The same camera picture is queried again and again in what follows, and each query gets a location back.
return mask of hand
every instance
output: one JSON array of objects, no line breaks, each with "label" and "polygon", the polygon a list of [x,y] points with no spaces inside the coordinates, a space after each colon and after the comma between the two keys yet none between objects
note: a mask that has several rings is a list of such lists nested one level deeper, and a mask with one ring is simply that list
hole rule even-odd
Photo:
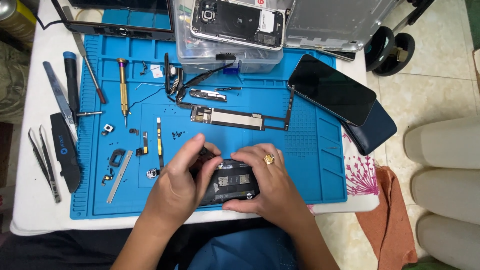
[{"label": "hand", "polygon": [[[270,165],[263,161],[267,154],[273,154],[275,158]],[[222,209],[258,214],[288,234],[298,231],[305,223],[310,225],[315,222],[288,176],[282,151],[272,144],[257,144],[241,148],[231,157],[252,167],[260,194],[251,200],[230,200],[223,204]]]},{"label": "hand", "polygon": [[[205,162],[194,180],[189,168],[204,145],[217,157]],[[201,133],[188,140],[160,172],[139,219],[173,234],[200,204],[214,170],[223,161],[220,154]]]}]

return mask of ifixit logo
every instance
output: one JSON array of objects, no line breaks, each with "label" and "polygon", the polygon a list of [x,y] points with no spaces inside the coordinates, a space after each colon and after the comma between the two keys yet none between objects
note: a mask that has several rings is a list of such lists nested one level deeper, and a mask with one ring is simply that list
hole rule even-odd
[{"label": "ifixit logo", "polygon": [[59,140],[60,140],[60,147],[62,147],[62,149],[60,149],[60,154],[65,155],[66,153],[68,153],[68,150],[67,150],[67,148],[65,148],[65,144],[63,143],[63,136],[62,135],[59,135]]}]

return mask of black pants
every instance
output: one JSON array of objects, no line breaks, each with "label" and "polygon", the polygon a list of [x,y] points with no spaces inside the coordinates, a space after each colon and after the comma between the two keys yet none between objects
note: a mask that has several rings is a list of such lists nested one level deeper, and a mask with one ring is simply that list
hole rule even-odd
[{"label": "black pants", "polygon": [[[181,226],[173,234],[157,269],[187,269],[210,239],[239,231],[273,227],[262,218]],[[132,230],[58,231],[35,236],[11,235],[0,247],[1,270],[109,269]]]}]

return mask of tweezers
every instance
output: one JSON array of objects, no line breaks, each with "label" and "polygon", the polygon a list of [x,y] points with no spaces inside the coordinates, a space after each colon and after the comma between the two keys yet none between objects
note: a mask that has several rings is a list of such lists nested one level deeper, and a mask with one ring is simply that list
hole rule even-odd
[{"label": "tweezers", "polygon": [[60,194],[57,189],[57,182],[55,181],[55,177],[53,174],[53,169],[52,169],[52,164],[50,162],[50,157],[48,156],[48,151],[47,151],[47,146],[45,145],[45,141],[43,140],[43,135],[42,135],[42,126],[38,129],[38,134],[40,135],[40,142],[42,144],[42,153],[43,157],[45,159],[45,162],[42,159],[42,156],[40,155],[40,152],[38,151],[38,148],[35,145],[35,142],[33,142],[33,139],[30,135],[32,132],[32,128],[28,130],[28,139],[30,140],[30,143],[32,144],[33,147],[33,153],[35,154],[35,158],[40,165],[40,168],[42,169],[43,175],[47,179],[48,185],[50,186],[50,189],[52,191],[53,198],[55,200],[55,203],[60,202]]}]

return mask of gold ring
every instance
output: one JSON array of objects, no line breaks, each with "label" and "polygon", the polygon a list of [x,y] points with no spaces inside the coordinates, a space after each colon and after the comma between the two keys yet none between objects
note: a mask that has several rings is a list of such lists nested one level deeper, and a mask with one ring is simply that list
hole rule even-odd
[{"label": "gold ring", "polygon": [[275,160],[275,157],[273,156],[273,154],[268,154],[264,157],[264,162],[267,165],[272,164],[274,160]]}]

